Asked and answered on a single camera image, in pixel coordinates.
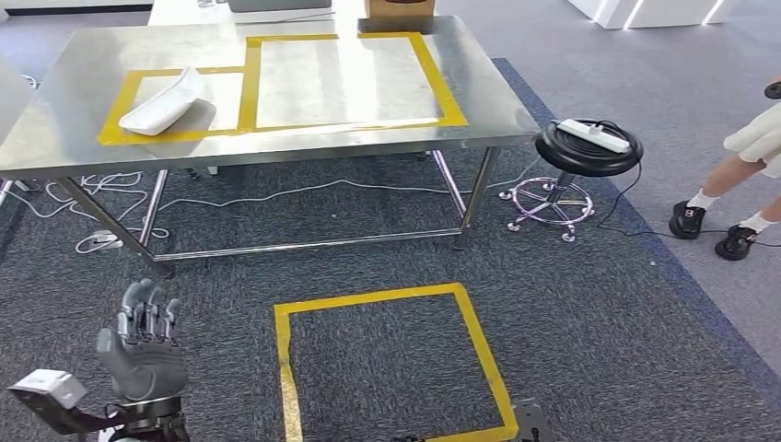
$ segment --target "white plate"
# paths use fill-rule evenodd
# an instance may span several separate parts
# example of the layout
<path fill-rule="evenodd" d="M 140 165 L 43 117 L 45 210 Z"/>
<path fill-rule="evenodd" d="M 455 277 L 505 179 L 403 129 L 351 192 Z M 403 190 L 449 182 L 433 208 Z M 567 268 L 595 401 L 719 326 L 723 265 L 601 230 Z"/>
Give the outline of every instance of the white plate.
<path fill-rule="evenodd" d="M 137 134 L 157 135 L 184 115 L 203 90 L 204 79 L 198 71 L 185 67 L 173 84 L 123 116 L 120 127 Z"/>

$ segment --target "yellow tape square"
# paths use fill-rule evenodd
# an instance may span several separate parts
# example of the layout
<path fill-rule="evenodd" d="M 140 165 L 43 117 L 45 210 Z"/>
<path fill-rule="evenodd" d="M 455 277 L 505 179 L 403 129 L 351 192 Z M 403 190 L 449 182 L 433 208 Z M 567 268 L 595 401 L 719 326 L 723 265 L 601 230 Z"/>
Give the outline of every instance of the yellow tape square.
<path fill-rule="evenodd" d="M 293 379 L 293 369 L 290 366 L 290 315 L 304 311 L 339 308 L 357 304 L 392 301 L 410 297 L 431 297 L 437 295 L 453 295 L 464 319 L 469 337 L 472 340 L 480 366 L 494 395 L 496 406 L 502 418 L 503 426 L 485 430 L 471 431 L 451 436 L 436 436 L 428 438 L 428 442 L 502 442 L 514 439 L 518 435 L 518 422 L 515 418 L 505 382 L 499 374 L 494 356 L 485 340 L 480 321 L 472 307 L 472 302 L 461 284 L 429 285 L 424 287 L 403 288 L 382 292 L 351 295 L 346 297 L 330 297 L 310 301 L 277 304 L 274 306 L 274 322 L 276 327 L 276 349 L 279 359 L 279 378 L 282 390 L 282 409 L 285 419 L 286 442 L 303 442 L 301 416 L 298 408 L 298 393 Z"/>
<path fill-rule="evenodd" d="M 423 37 L 417 32 L 370 32 L 358 34 L 359 39 L 389 39 L 405 38 L 410 42 L 418 63 L 423 70 L 428 85 L 431 87 L 435 101 L 441 110 L 441 116 L 430 119 L 399 120 L 391 122 L 347 122 L 334 124 L 301 124 L 288 126 L 258 127 L 258 97 L 261 87 L 262 44 L 272 41 L 327 41 L 344 38 L 337 34 L 315 35 L 270 35 L 254 36 L 246 39 L 246 52 L 243 66 L 202 67 L 201 74 L 241 74 L 241 92 L 239 97 L 238 121 L 234 128 L 178 132 L 175 128 L 156 136 L 131 134 L 119 127 L 121 117 L 129 112 L 134 104 L 138 89 L 145 78 L 152 76 L 177 76 L 180 69 L 132 70 L 129 71 L 120 86 L 117 98 L 114 100 L 104 123 L 98 142 L 103 145 L 135 145 L 149 143 L 176 143 L 200 141 L 209 136 L 237 135 L 249 133 L 267 133 L 274 131 L 306 130 L 312 127 L 323 127 L 327 132 L 350 132 L 365 130 L 411 129 L 421 127 L 463 126 L 468 122 L 460 110 L 458 102 L 453 97 L 445 78 L 439 72 L 434 58 L 431 56 Z"/>

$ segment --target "gray robotic hand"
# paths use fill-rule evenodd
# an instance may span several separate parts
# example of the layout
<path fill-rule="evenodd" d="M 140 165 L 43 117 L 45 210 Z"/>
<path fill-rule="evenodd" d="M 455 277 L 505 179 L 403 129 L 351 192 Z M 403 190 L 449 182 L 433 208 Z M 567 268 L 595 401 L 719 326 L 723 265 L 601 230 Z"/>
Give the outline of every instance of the gray robotic hand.
<path fill-rule="evenodd" d="M 122 296 L 117 330 L 102 329 L 98 355 L 111 373 L 114 390 L 124 401 L 177 396 L 187 385 L 187 369 L 176 340 L 181 302 L 166 307 L 162 289 L 145 279 Z"/>

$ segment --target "metal bracket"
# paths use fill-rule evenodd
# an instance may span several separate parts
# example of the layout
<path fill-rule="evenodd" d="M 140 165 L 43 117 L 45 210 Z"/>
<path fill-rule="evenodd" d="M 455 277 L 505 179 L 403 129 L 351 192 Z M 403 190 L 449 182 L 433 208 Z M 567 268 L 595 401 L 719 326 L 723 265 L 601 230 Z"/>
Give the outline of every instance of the metal bracket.
<path fill-rule="evenodd" d="M 518 442 L 554 442 L 554 435 L 545 419 L 542 407 L 534 398 L 514 404 L 515 418 L 520 427 Z"/>

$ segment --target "power strip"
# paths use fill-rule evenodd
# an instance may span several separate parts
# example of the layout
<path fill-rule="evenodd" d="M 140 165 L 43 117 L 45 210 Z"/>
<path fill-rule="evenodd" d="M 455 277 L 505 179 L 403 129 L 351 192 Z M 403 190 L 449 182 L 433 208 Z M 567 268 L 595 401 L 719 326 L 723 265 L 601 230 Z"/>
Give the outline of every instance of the power strip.
<path fill-rule="evenodd" d="M 629 151 L 629 142 L 617 136 L 606 134 L 602 131 L 602 126 L 588 126 L 582 122 L 576 122 L 569 119 L 560 122 L 557 128 L 568 134 L 586 140 L 590 143 L 604 147 L 616 154 L 625 154 Z"/>

